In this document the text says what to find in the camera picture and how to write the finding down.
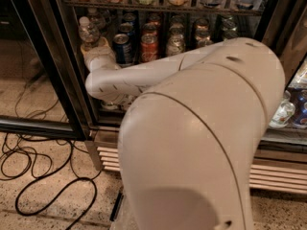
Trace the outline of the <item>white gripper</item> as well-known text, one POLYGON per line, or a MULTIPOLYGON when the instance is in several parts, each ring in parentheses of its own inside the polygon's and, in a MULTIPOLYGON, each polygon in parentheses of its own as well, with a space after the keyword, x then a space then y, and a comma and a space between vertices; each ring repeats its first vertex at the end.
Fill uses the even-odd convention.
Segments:
POLYGON ((116 69, 117 64, 113 51, 108 47, 108 41, 104 36, 99 39, 99 46, 86 51, 83 45, 80 47, 84 55, 84 63, 89 71, 97 69, 116 69))

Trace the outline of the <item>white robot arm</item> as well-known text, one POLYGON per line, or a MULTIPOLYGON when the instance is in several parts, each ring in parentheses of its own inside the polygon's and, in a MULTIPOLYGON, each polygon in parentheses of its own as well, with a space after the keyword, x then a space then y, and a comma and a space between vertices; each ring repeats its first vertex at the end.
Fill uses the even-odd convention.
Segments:
POLYGON ((249 171, 284 93, 275 53, 238 37, 86 78, 89 95, 132 95, 118 135, 139 230, 253 230, 249 171))

